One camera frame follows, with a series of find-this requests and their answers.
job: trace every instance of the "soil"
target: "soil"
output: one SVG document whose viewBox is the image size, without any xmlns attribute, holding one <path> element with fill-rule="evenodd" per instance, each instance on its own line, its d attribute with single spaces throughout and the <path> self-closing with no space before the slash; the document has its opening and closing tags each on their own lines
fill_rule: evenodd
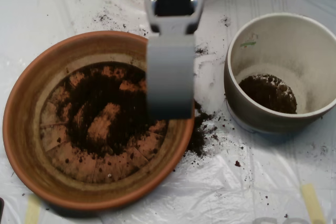
<svg viewBox="0 0 336 224">
<path fill-rule="evenodd" d="M 203 147 L 206 139 L 205 138 L 206 127 L 201 127 L 201 125 L 204 121 L 211 120 L 213 116 L 204 113 L 202 111 L 201 105 L 196 101 L 195 101 L 195 110 L 199 113 L 199 115 L 195 117 L 193 133 L 191 135 L 187 151 L 191 151 L 196 153 L 198 156 L 202 156 L 204 154 Z"/>
<path fill-rule="evenodd" d="M 296 114 L 297 103 L 291 88 L 275 76 L 255 74 L 239 86 L 252 100 L 270 110 Z"/>
<path fill-rule="evenodd" d="M 102 74 L 106 67 L 110 72 Z M 76 85 L 73 76 L 80 77 Z M 98 157 L 120 155 L 130 139 L 144 135 L 156 120 L 147 114 L 143 85 L 143 70 L 119 62 L 89 65 L 68 76 L 61 86 L 69 96 L 57 105 L 57 115 L 67 121 L 72 146 Z M 69 108 L 66 118 L 65 108 Z M 166 130 L 157 133 L 165 135 Z"/>
</svg>

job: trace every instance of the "white plastic sheet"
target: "white plastic sheet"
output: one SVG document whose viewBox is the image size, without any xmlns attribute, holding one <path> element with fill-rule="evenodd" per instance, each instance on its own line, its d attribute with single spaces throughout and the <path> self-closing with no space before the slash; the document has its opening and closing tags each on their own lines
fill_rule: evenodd
<svg viewBox="0 0 336 224">
<path fill-rule="evenodd" d="M 151 34 L 142 0 L 0 0 L 0 4 L 2 114 L 18 76 L 51 45 L 94 30 Z M 219 141 L 208 135 L 203 158 L 187 153 L 151 194 L 125 208 L 103 212 L 100 218 L 63 218 L 46 210 L 42 202 L 38 223 L 310 223 L 300 192 L 300 186 L 308 183 L 314 185 L 327 223 L 333 223 L 336 111 L 303 132 L 270 136 L 246 132 L 226 107 L 223 67 L 231 38 L 250 19 L 282 11 L 310 16 L 336 33 L 336 0 L 206 0 L 196 33 L 196 45 L 203 52 L 195 59 L 195 98 L 205 112 L 215 112 L 206 124 L 207 129 L 217 127 Z M 2 142 L 0 185 L 5 200 L 2 223 L 27 223 L 31 192 L 13 174 Z"/>
</svg>

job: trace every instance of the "ceramic cup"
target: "ceramic cup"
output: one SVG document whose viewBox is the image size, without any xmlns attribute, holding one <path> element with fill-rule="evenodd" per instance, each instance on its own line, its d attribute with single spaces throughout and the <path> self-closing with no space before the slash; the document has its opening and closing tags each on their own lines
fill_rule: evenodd
<svg viewBox="0 0 336 224">
<path fill-rule="evenodd" d="M 224 87 L 234 115 L 261 132 L 296 131 L 336 104 L 336 36 L 317 21 L 275 13 L 253 19 L 233 38 Z M 270 110 L 253 101 L 239 83 L 254 74 L 283 80 L 297 100 L 297 114 Z"/>
</svg>

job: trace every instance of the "yellow tape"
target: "yellow tape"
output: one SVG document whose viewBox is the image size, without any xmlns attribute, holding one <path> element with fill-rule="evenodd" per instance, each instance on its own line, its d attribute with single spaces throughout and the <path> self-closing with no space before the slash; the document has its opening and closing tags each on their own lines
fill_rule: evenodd
<svg viewBox="0 0 336 224">
<path fill-rule="evenodd" d="M 326 224 L 313 184 L 301 186 L 302 196 L 312 224 Z"/>
<path fill-rule="evenodd" d="M 40 205 L 40 200 L 35 194 L 29 195 L 25 224 L 37 224 L 40 215 Z"/>
</svg>

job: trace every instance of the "clay pot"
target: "clay pot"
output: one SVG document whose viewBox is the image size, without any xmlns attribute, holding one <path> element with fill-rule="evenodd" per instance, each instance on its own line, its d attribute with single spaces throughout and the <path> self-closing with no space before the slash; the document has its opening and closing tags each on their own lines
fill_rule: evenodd
<svg viewBox="0 0 336 224">
<path fill-rule="evenodd" d="M 81 34 L 43 52 L 19 77 L 4 113 L 4 145 L 17 176 L 42 199 L 76 210 L 120 207 L 153 190 L 180 161 L 194 119 L 157 122 L 137 145 L 102 158 L 71 146 L 56 112 L 68 95 L 60 83 L 69 77 L 75 86 L 84 66 L 123 62 L 146 71 L 146 43 L 116 31 Z"/>
</svg>

